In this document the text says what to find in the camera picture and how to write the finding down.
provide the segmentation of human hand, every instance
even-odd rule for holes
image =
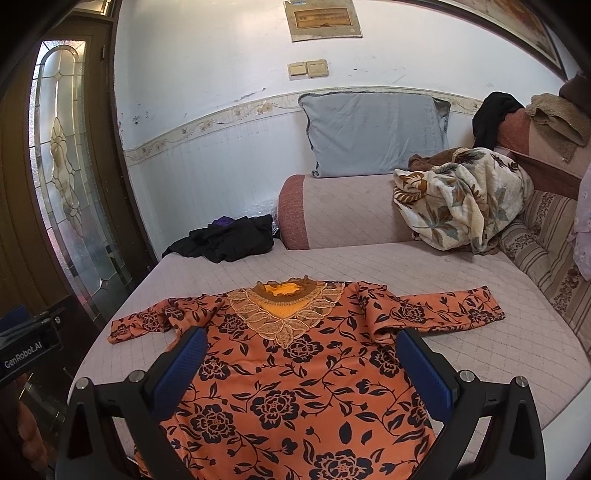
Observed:
[[[23,377],[17,379],[17,385],[21,388],[27,381],[27,377],[24,375]],[[18,434],[22,438],[22,455],[31,462],[31,466],[37,472],[40,472],[47,467],[47,449],[37,427],[37,421],[31,410],[21,401],[18,402],[17,416]]]

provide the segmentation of plastic bag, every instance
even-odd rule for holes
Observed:
[[[271,215],[273,217],[272,230],[273,235],[275,235],[279,230],[277,223],[277,203],[278,197],[273,197],[271,199],[264,200],[263,202],[249,205],[248,207],[245,207],[244,210],[242,210],[242,216],[260,217],[263,215]]]

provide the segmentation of blue gripper pad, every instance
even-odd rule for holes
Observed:
[[[434,420],[447,423],[453,414],[453,396],[434,365],[405,332],[396,335],[396,356]]]
[[[152,418],[158,422],[173,416],[207,353],[205,329],[198,328],[192,334],[187,332],[185,335],[191,335],[191,338],[178,352],[154,387]]]

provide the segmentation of quilted bed cover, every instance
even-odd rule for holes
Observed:
[[[535,284],[506,256],[442,253],[421,242],[289,251],[279,240],[265,255],[214,264],[204,258],[166,256],[131,294],[114,318],[143,310],[169,297],[216,294],[250,287],[257,281],[284,281],[308,275],[318,280],[385,284],[396,295],[465,290],[487,285],[506,319],[468,332],[426,337],[458,370],[470,369],[481,380],[509,382],[516,375],[530,381],[542,428],[582,390],[591,365],[578,339]],[[123,380],[135,369],[148,369],[174,339],[174,331],[149,333],[111,345],[110,323],[100,333],[74,382],[95,384]],[[436,425],[438,432],[441,425]],[[117,420],[126,453],[134,444],[124,421]],[[486,432],[481,420],[465,460],[473,459]]]

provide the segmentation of orange floral shirt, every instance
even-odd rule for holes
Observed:
[[[386,286],[304,278],[163,300],[113,321],[109,341],[207,328],[205,360],[161,423],[195,478],[402,480],[434,433],[394,355],[396,332],[503,318],[487,287],[397,297]]]

